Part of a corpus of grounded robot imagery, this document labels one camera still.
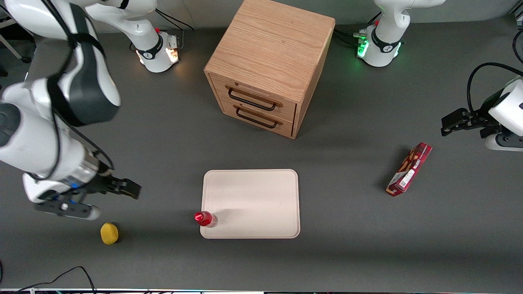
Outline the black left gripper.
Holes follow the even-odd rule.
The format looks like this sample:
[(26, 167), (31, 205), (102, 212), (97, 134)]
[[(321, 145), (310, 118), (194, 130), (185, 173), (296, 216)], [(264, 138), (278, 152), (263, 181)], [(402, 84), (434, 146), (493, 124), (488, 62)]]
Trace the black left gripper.
[(482, 106), (472, 110), (472, 118), (466, 108), (459, 108), (442, 118), (441, 136), (448, 136), (456, 131), (469, 131), (480, 128), (480, 137), (488, 137), (501, 132), (501, 125), (489, 114), (489, 107)]

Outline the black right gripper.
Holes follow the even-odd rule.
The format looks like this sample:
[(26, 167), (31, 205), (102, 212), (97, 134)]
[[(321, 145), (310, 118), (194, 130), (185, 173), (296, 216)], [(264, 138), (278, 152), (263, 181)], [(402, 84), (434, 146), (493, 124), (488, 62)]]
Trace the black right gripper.
[(79, 192), (85, 194), (106, 194), (129, 196), (132, 199), (139, 199), (141, 186), (130, 179), (119, 179), (112, 175), (101, 176), (97, 174), (91, 181), (77, 188)]

